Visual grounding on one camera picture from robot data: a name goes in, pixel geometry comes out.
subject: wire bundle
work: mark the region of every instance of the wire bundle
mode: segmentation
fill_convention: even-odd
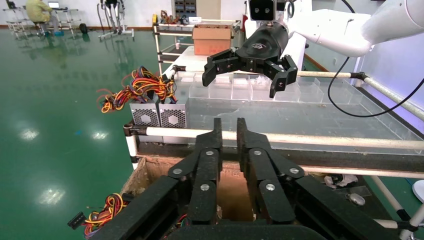
[[[177,223],[165,234],[165,236],[162,239],[166,239],[170,234],[175,232],[177,229],[184,226],[189,226],[189,225],[190,225],[190,220],[187,217],[187,214],[182,215],[177,221]]]
[[[127,202],[124,202],[121,195],[118,193],[110,194],[106,197],[105,205],[103,210],[100,212],[93,211],[85,220],[85,239],[91,238],[103,225],[112,220],[123,208],[127,206]]]
[[[168,16],[168,12],[165,10],[160,11],[160,17],[162,18],[162,24],[178,24],[178,22],[180,21],[180,16],[178,14],[174,18],[172,15]]]
[[[124,85],[124,81],[132,77],[129,85]],[[108,89],[99,89],[97,92],[105,91],[108,94],[101,95],[99,99],[105,98],[101,104],[101,112],[108,113],[114,110],[121,110],[128,101],[137,101],[139,103],[147,103],[149,99],[153,99],[154,94],[158,96],[162,103],[169,98],[171,104],[177,103],[174,96],[177,85],[172,79],[155,76],[144,66],[140,66],[137,70],[132,71],[122,79],[123,90],[118,93],[112,93]]]

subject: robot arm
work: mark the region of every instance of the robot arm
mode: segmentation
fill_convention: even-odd
[[[423,13],[422,0],[387,0],[373,15],[321,9],[298,12],[284,22],[290,35],[298,33],[347,57],[361,57],[375,44],[423,33]]]

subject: red wire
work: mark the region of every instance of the red wire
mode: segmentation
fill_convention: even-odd
[[[185,217],[187,217],[187,213],[186,214],[184,214],[184,215],[182,215],[180,218],[179,218],[179,220],[178,220],[178,222],[181,222]]]

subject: brown cardboard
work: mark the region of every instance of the brown cardboard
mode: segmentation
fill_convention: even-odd
[[[194,54],[214,55],[231,47],[231,27],[200,24],[193,29]]]

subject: black cable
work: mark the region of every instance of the black cable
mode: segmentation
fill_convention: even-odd
[[[356,12],[355,12],[355,10],[353,9],[353,7],[348,3],[348,1],[346,1],[346,0],[341,0],[345,5],[346,5],[346,7],[348,7],[349,8],[349,10],[353,13],[353,14],[355,14]]]
[[[287,7],[287,13],[290,18],[293,18],[293,16],[295,15],[295,2],[293,0],[288,0],[288,2],[290,4]]]
[[[347,115],[352,116],[352,117],[357,117],[357,118],[372,118],[372,117],[377,117],[377,116],[380,116],[380,115],[389,113],[389,112],[395,110],[396,108],[398,108],[400,105],[404,104],[406,101],[408,101],[421,88],[421,86],[424,84],[424,78],[423,78],[421,80],[421,82],[418,84],[418,86],[416,86],[416,88],[407,97],[405,97],[405,99],[403,99],[401,102],[399,102],[398,104],[396,104],[394,107],[392,107],[392,108],[390,108],[390,109],[388,109],[386,111],[383,111],[383,112],[380,112],[380,113],[376,113],[376,114],[371,114],[371,115],[356,115],[356,114],[352,114],[352,113],[349,113],[349,112],[341,109],[339,106],[337,106],[337,104],[333,101],[333,99],[330,96],[331,86],[333,85],[334,80],[336,79],[337,75],[339,75],[340,71],[346,65],[346,63],[348,62],[348,60],[349,60],[349,57],[346,58],[346,60],[344,61],[344,63],[341,65],[340,69],[336,72],[336,74],[332,78],[332,80],[330,82],[330,85],[328,86],[328,99],[334,105],[334,107],[336,107],[342,113],[347,114]]]

